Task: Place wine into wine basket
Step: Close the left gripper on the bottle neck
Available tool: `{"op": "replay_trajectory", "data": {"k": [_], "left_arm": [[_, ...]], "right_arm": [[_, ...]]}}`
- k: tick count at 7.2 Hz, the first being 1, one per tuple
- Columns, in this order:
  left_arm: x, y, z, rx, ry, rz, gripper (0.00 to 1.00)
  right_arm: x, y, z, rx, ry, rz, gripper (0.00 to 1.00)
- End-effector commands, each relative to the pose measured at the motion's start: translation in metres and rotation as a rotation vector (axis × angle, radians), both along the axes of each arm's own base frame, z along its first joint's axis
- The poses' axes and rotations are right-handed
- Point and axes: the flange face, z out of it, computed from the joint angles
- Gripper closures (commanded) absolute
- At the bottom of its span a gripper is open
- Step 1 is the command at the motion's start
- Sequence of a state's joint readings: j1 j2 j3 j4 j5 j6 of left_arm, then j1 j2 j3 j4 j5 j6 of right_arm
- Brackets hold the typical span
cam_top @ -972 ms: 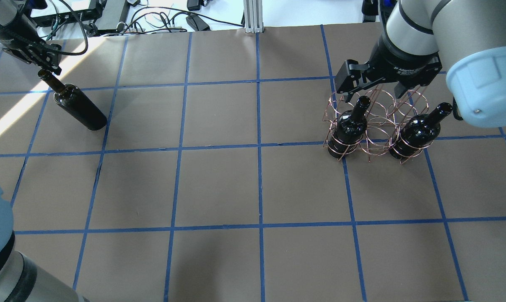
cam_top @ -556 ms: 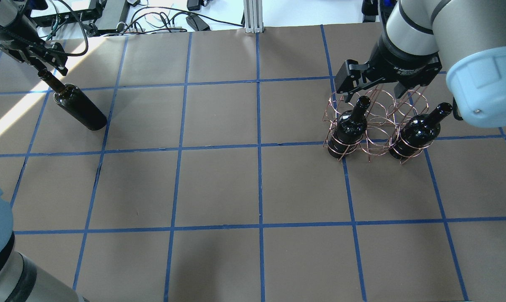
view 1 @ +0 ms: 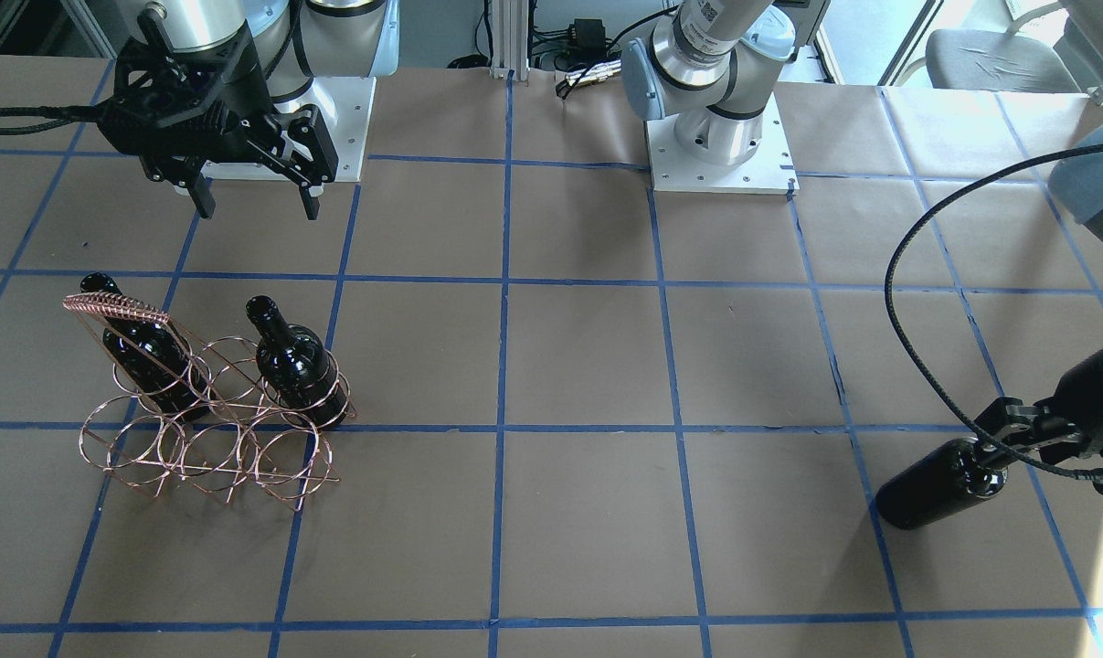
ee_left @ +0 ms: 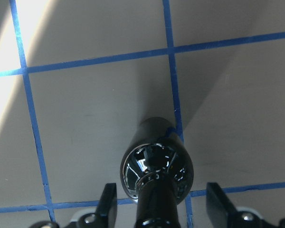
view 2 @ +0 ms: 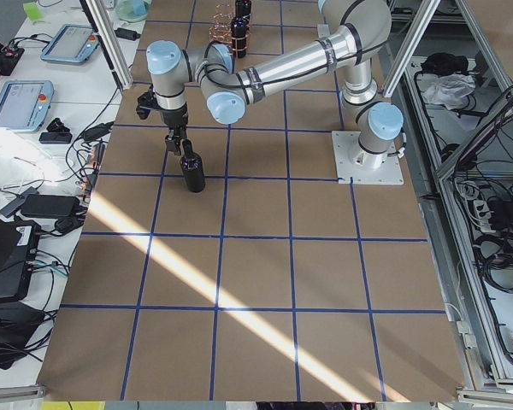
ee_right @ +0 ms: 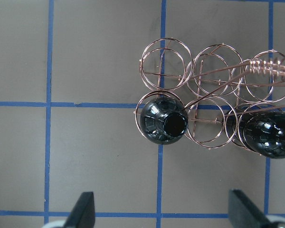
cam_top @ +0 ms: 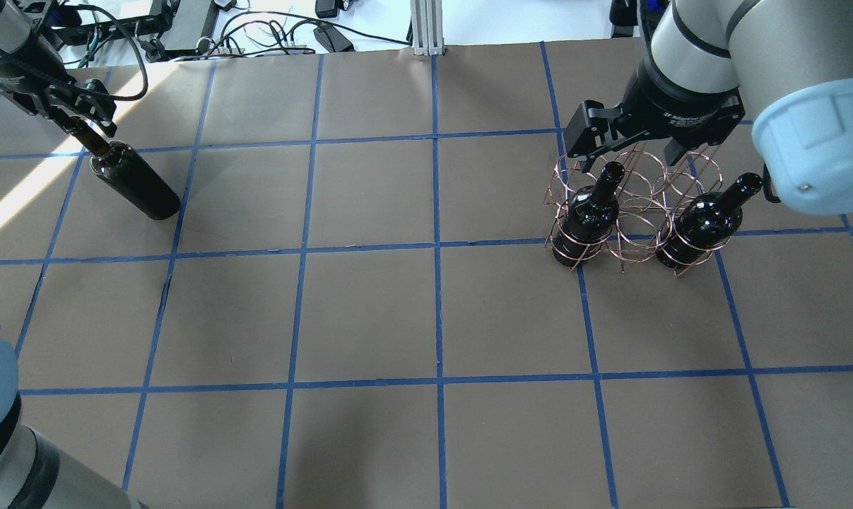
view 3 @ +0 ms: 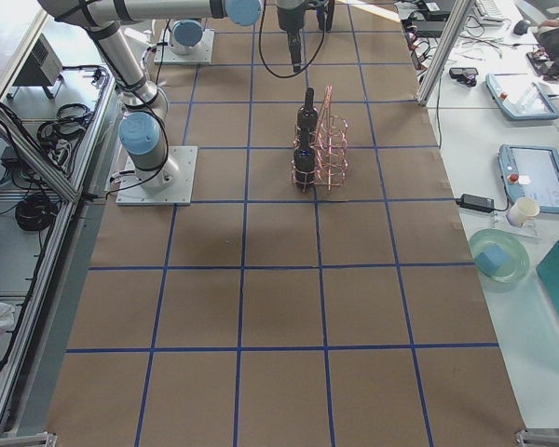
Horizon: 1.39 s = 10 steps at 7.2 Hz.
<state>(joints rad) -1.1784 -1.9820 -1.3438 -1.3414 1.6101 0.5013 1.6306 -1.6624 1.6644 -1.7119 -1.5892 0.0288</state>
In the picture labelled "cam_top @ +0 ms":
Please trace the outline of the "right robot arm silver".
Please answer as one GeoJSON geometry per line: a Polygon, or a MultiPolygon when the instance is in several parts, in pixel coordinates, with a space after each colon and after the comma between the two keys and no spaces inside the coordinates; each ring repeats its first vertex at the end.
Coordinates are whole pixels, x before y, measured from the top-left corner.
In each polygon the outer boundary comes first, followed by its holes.
{"type": "Polygon", "coordinates": [[[853,213],[853,1],[634,3],[644,55],[614,107],[584,101],[565,155],[594,161],[665,139],[669,165],[750,115],[777,199],[853,213]]]}

